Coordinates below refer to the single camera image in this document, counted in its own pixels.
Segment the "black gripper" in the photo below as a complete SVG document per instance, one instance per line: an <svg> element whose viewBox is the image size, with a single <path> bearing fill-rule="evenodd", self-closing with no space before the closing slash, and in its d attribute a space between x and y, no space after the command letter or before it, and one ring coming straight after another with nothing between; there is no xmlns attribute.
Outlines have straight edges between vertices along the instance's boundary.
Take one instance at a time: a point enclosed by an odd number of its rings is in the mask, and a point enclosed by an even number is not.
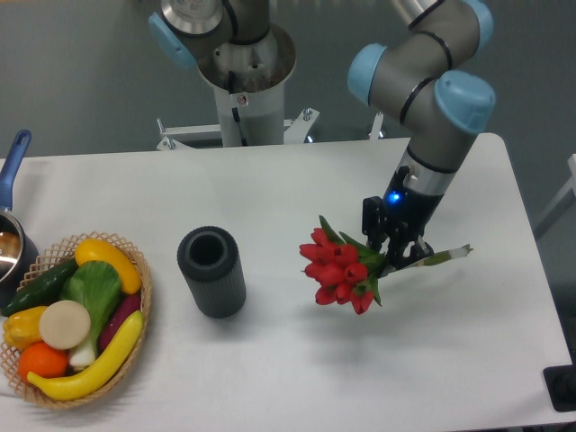
<svg viewBox="0 0 576 432"><path fill-rule="evenodd" d="M437 173L433 172L432 180L437 179ZM433 248L421 237L446 192L443 186L436 190L434 182L429 191L419 181L414 166L401 165L393 174L383 198L363 199L362 233L366 246L381 250L383 243L390 240L383 275L414 266L434 254Z"/></svg>

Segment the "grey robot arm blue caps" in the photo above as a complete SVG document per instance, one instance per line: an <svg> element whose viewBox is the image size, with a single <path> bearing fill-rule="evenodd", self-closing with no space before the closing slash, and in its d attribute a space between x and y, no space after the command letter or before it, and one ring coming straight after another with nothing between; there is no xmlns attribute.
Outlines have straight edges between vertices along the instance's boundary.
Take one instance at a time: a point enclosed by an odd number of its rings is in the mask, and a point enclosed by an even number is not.
<svg viewBox="0 0 576 432"><path fill-rule="evenodd" d="M383 196L363 202L367 246L386 252L376 272L380 277L432 256L425 227L497 101L489 83L459 68L493 34L493 18L484 2L392 5L410 36L396 48L362 48L347 74L348 88L357 99L411 133Z"/></svg>

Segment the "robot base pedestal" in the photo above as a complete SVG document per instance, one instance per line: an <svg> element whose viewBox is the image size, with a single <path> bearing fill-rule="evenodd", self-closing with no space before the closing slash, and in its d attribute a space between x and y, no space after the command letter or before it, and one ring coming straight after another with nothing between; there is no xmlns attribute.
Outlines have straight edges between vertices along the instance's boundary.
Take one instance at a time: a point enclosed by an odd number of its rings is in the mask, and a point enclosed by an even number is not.
<svg viewBox="0 0 576 432"><path fill-rule="evenodd" d="M226 147L284 143L284 86L296 64L267 1L163 1L148 18L158 46L211 86Z"/></svg>

